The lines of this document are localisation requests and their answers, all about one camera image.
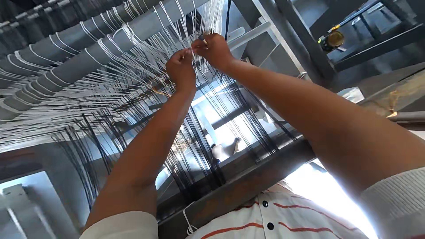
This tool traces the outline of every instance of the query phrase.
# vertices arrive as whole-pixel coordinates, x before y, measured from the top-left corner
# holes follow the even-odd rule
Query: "forearm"
[[[195,87],[182,89],[163,104],[153,119],[125,149],[115,164],[109,181],[130,185],[155,182],[159,168],[167,158],[195,92]]]
[[[241,61],[226,74],[303,133],[325,167],[354,195],[381,179],[425,166],[421,139],[316,84]]]

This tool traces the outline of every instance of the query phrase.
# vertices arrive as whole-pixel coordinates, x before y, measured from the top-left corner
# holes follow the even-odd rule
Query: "loom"
[[[329,88],[335,74],[328,60],[300,50],[294,39],[311,33],[294,20],[288,0],[234,1],[249,25],[234,31],[222,28],[224,0],[84,3],[50,0],[0,24],[0,151],[56,142],[78,172],[88,207],[104,184],[92,162],[100,159],[110,173],[174,91],[166,61],[201,34],[226,34],[235,57],[300,80]],[[64,21],[60,12],[70,5],[84,14]],[[43,17],[49,23],[39,28]],[[247,47],[265,43],[267,52]],[[320,51],[318,44],[306,50]],[[273,60],[277,52],[284,62]],[[182,209],[189,204],[186,215],[203,226],[315,158],[261,99],[204,59],[193,65],[198,91],[156,182],[160,238],[186,236]],[[242,150],[233,153],[237,140]],[[219,165],[213,144],[227,149]]]

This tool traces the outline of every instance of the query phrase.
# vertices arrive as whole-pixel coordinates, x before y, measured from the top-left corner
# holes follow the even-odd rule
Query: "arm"
[[[392,175],[425,166],[424,141],[373,112],[295,77],[236,60],[218,34],[194,52],[269,104],[308,139],[326,169],[352,195]]]
[[[176,52],[166,68],[176,92],[124,150],[96,198],[85,228],[128,211],[156,216],[155,179],[196,92],[191,50]]]

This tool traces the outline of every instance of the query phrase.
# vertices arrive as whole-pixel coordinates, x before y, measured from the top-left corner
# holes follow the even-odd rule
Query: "hand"
[[[192,50],[184,48],[174,53],[165,64],[168,76],[176,84],[176,91],[193,90],[196,74],[192,66]]]
[[[214,33],[205,35],[208,46],[200,39],[192,43],[195,54],[204,57],[214,68],[226,73],[231,63],[236,59],[232,56],[227,42],[223,36]]]

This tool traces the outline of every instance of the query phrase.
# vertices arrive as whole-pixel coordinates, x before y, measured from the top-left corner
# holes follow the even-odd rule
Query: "finger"
[[[185,64],[192,64],[192,58],[192,49],[189,48],[184,52],[184,58],[182,62]]]
[[[215,38],[216,36],[220,36],[220,34],[218,33],[213,33],[213,34],[209,34],[209,35],[204,35],[204,39],[207,41],[207,43],[209,44],[210,41]]]
[[[194,42],[192,42],[192,49],[205,47],[207,47],[207,45],[201,39],[196,39]]]
[[[176,51],[170,58],[170,61],[174,61],[174,62],[180,62],[182,60],[182,58],[184,57],[186,51],[188,50],[188,48],[183,48],[179,51]]]

